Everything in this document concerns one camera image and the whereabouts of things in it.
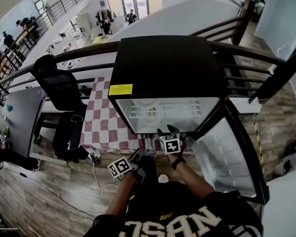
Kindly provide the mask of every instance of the gray desk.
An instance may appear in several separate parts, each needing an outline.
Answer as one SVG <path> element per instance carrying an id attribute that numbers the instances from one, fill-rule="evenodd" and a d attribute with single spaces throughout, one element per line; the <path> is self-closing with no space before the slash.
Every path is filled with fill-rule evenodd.
<path id="1" fill-rule="evenodd" d="M 44 103 L 44 100 L 38 94 L 40 90 L 40 87 L 29 88 L 8 95 L 0 116 L 0 131 L 2 132 L 6 126 L 9 127 L 9 135 L 6 139 L 12 143 L 10 148 L 24 157 L 33 157 L 45 161 L 67 164 L 66 161 L 31 152 L 34 129 Z M 6 109 L 7 105 L 12 106 L 11 112 L 8 112 Z"/>

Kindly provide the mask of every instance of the wooden floor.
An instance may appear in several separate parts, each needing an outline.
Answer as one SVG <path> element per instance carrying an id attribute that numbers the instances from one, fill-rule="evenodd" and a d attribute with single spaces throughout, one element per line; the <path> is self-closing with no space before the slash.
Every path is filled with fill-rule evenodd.
<path id="1" fill-rule="evenodd" d="M 249 25 L 241 45 L 269 52 L 265 44 L 253 36 L 255 27 L 253 23 Z M 246 65 L 268 68 L 267 64 L 245 59 L 242 62 Z M 261 133 L 265 178 L 270 180 L 274 178 L 274 166 L 283 158 L 285 144 L 296 139 L 296 100 L 289 84 L 263 106 L 255 120 Z M 243 123 L 257 147 L 252 117 L 243 117 Z M 49 148 L 53 133 L 51 129 L 44 129 L 42 134 L 45 138 L 41 148 L 35 150 L 52 154 Z M 119 182 L 112 179 L 106 169 L 106 166 L 118 157 L 120 156 L 105 154 L 101 165 L 95 168 L 102 187 Z M 167 174 L 171 180 L 178 180 L 165 157 L 158 157 L 156 162 L 159 174 Z M 201 174 L 193 156 L 188 157 L 187 162 Z M 94 216 L 105 212 L 117 189 L 107 187 L 104 198 L 100 201 L 100 189 L 92 173 L 90 160 L 68 165 L 45 162 L 41 170 L 35 173 L 8 163 L 5 163 L 4 167 L 36 179 L 66 202 Z M 91 227 L 93 220 L 90 216 L 66 205 L 37 182 L 4 169 L 0 171 L 0 206 L 5 222 L 9 226 L 19 227 L 20 235 L 25 237 L 79 237 Z"/>

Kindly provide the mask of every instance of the yellow striped pole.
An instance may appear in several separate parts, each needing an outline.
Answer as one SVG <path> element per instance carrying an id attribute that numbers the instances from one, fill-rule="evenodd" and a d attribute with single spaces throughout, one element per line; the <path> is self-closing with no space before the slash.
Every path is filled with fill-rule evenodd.
<path id="1" fill-rule="evenodd" d="M 255 126 L 255 132 L 256 132 L 257 141 L 258 141 L 258 145 L 259 145 L 261 169 L 262 169 L 262 173 L 264 174 L 263 153 L 262 153 L 261 141 L 260 141 L 260 136 L 259 136 L 259 132 L 258 132 L 258 126 L 257 126 L 257 123 L 255 121 L 254 121 L 254 126 Z"/>

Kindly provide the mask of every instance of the yellow warning label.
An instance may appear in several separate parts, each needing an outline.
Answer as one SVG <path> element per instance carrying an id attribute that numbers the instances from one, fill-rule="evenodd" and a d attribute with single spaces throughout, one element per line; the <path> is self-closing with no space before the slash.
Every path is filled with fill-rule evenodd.
<path id="1" fill-rule="evenodd" d="M 129 95 L 133 92 L 132 84 L 111 85 L 109 96 L 113 95 Z"/>

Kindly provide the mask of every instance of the shelf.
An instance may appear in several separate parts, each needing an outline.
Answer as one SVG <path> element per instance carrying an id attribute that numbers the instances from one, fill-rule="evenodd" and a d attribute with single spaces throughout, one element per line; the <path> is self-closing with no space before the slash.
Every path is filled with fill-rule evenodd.
<path id="1" fill-rule="evenodd" d="M 198 98 L 162 99 L 153 108 L 143 109 L 132 103 L 130 119 L 190 118 L 201 117 L 201 103 Z"/>

